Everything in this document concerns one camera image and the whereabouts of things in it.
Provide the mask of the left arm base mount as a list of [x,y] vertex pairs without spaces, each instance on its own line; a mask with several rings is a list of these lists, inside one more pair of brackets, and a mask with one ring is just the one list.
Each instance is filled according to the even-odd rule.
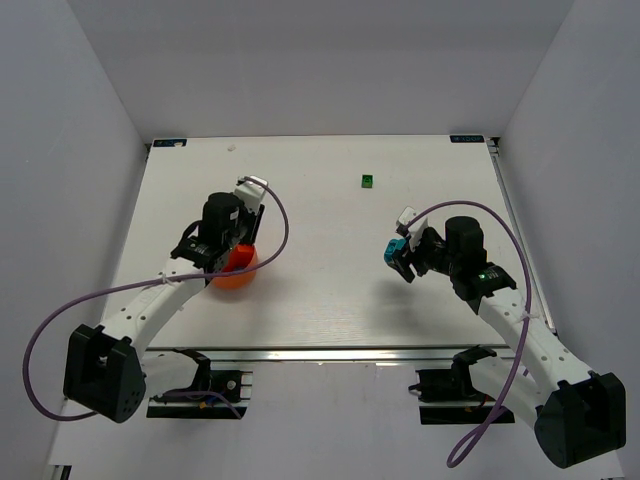
[[248,410],[253,372],[191,349],[156,352],[142,361],[154,419],[240,420]]

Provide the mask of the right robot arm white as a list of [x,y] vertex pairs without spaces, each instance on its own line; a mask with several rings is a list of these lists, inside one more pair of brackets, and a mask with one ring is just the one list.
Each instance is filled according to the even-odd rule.
[[456,216],[439,235],[407,207],[385,263],[406,282],[428,272],[446,276],[456,296],[514,353],[512,361],[483,346],[455,355],[462,395],[486,394],[497,410],[529,426],[542,452],[568,468],[626,444],[626,391],[612,373],[598,374],[575,356],[544,321],[534,318],[515,280],[490,262],[479,222]]

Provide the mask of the dark green lego brick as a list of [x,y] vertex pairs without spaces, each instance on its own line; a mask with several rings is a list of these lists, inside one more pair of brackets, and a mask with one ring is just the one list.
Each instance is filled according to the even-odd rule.
[[372,174],[363,174],[361,176],[361,187],[363,189],[372,189],[374,186],[374,176]]

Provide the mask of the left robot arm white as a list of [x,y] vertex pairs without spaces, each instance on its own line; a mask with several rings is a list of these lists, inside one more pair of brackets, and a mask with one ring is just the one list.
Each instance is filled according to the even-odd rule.
[[201,219],[171,251],[159,284],[141,289],[98,326],[73,331],[63,383],[68,399],[122,423],[147,398],[210,389],[210,362],[199,352],[178,348],[156,357],[145,352],[178,310],[209,285],[209,275],[231,272],[233,251],[254,243],[264,196],[262,187],[249,182],[231,193],[211,194]]

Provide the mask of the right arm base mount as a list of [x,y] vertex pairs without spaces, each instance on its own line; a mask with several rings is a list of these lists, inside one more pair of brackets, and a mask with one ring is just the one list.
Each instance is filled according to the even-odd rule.
[[420,422],[429,426],[483,423],[495,404],[495,396],[474,388],[470,373],[480,360],[495,357],[510,361],[514,353],[485,345],[416,350],[416,380],[407,390],[418,399]]

